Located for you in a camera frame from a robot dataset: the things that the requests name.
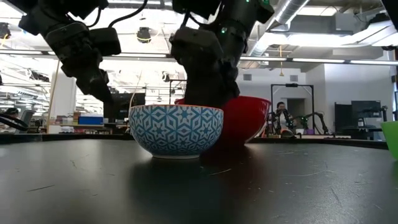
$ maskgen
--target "ceiling duct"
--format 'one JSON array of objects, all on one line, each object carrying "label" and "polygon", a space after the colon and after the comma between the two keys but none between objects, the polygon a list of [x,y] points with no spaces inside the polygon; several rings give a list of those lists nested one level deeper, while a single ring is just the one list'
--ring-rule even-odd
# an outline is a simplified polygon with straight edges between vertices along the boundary
[{"label": "ceiling duct", "polygon": [[268,48],[265,44],[267,31],[290,23],[309,1],[310,0],[280,0],[276,6],[274,15],[265,24],[266,33],[263,34],[248,55],[255,57],[262,56]]}]

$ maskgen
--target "star pattern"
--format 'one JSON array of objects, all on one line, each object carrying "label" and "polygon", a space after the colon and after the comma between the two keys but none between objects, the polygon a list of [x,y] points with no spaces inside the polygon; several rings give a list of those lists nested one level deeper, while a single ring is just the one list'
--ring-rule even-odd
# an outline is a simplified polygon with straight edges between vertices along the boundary
[{"label": "star pattern", "polygon": [[130,128],[134,139],[158,156],[199,155],[218,140],[224,113],[216,108],[184,105],[135,106]]}]

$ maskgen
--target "green cup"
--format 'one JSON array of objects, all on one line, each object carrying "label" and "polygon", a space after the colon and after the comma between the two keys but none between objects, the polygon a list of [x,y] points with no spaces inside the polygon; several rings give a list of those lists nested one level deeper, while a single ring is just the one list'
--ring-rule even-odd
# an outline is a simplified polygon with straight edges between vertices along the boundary
[{"label": "green cup", "polygon": [[383,122],[381,128],[387,141],[388,150],[398,160],[398,121]]}]

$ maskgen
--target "ceiling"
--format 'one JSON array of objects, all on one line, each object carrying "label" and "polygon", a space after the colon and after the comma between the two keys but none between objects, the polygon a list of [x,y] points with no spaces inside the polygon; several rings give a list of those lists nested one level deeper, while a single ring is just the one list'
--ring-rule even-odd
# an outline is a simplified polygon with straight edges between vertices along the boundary
[{"label": "ceiling", "polygon": [[[101,19],[99,23],[94,27],[106,27],[108,24],[119,18],[121,15],[126,15],[132,12],[133,8],[138,7],[142,1],[132,1],[132,0],[113,0],[109,1],[110,7],[105,9],[101,14]],[[278,1],[271,1],[273,6],[276,6]],[[173,34],[179,27],[183,20],[183,16],[177,14],[170,10],[161,10],[161,1],[149,1],[149,7],[142,11],[136,17],[128,19],[126,21],[119,22],[115,25],[116,30],[119,34],[119,40],[121,42],[121,47],[123,52],[142,52],[142,53],[162,53],[167,54],[170,51],[169,37]],[[171,0],[164,1],[164,8],[170,9]],[[350,1],[321,1],[321,0],[311,0],[306,7],[304,7],[299,13],[297,18],[292,22],[292,26],[299,26],[300,23],[295,21],[303,20],[304,25],[308,26],[306,19],[323,17],[326,19],[331,19],[336,14],[337,10],[344,11],[345,14],[350,14],[352,12],[359,13],[368,12],[373,9],[380,7],[378,0],[350,0]],[[23,30],[20,30],[17,25],[22,14],[13,8],[9,7],[5,1],[0,0],[0,22],[8,22],[11,24],[12,37],[11,39],[5,41],[4,48],[6,49],[30,49],[30,50],[50,50],[48,45],[45,43],[41,36],[33,36]],[[97,12],[90,14],[85,23],[91,24],[96,19]],[[200,22],[206,22],[206,20],[196,17]],[[354,15],[351,16],[354,20],[354,25],[363,26],[358,22]],[[197,28],[198,26],[192,22],[188,21],[187,26]],[[137,31],[140,27],[149,27],[152,36],[151,42],[149,44],[142,44],[137,40]],[[252,49],[258,40],[264,35],[265,28],[263,24],[257,23],[253,28],[248,41],[249,49]],[[307,46],[297,46],[289,44],[279,44],[270,45],[266,48],[265,53],[270,56],[283,56],[283,57],[302,57],[302,58],[360,58],[360,59],[374,59],[380,53],[379,47],[368,47],[370,50],[361,49],[341,49],[341,51],[349,52],[350,54],[343,54],[337,51],[337,48],[332,47],[307,47]],[[249,63],[244,65],[246,68],[257,67],[256,63]],[[281,66],[280,62],[270,62],[267,67],[268,69],[279,68]],[[311,68],[313,64],[307,63],[284,63],[282,65],[284,68],[300,68],[302,71]],[[56,67],[56,61],[53,59],[46,58],[29,58],[21,56],[1,56],[0,57],[0,71],[5,75],[3,78],[4,82],[8,83],[43,83],[42,81],[33,80],[29,77],[29,70],[34,70],[51,80],[51,76]],[[150,102],[156,103],[159,101],[158,97],[162,98],[162,101],[168,101],[169,94],[168,83],[164,83],[162,76],[167,73],[170,74],[172,78],[185,78],[185,72],[183,68],[176,63],[170,62],[130,62],[130,61],[118,61],[118,60],[105,60],[101,64],[101,68],[108,71],[109,79],[111,80],[110,85],[112,86],[123,86],[119,88],[119,91],[132,92],[137,85],[139,86],[151,86],[153,90],[148,93],[150,97],[148,98]],[[184,84],[181,83],[176,86],[176,88],[184,88]],[[18,90],[26,91],[36,91],[38,94],[42,95],[44,105],[46,105],[46,97],[49,94],[43,94],[49,91],[48,88],[34,88],[34,87],[18,87]],[[0,99],[5,97],[9,92],[5,89],[0,89]],[[183,90],[178,90],[174,98],[180,98],[183,95]],[[81,93],[78,95],[78,105],[84,106],[84,104],[92,100],[99,106],[101,103],[99,101],[90,98],[89,96],[83,96]]]}]

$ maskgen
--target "black table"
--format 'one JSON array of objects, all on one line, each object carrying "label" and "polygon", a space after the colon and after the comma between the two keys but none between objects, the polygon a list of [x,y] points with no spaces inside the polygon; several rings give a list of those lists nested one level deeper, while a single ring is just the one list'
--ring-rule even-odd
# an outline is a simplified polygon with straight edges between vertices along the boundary
[{"label": "black table", "polygon": [[134,141],[1,145],[0,223],[398,222],[398,162],[386,150],[225,150],[168,161]]}]

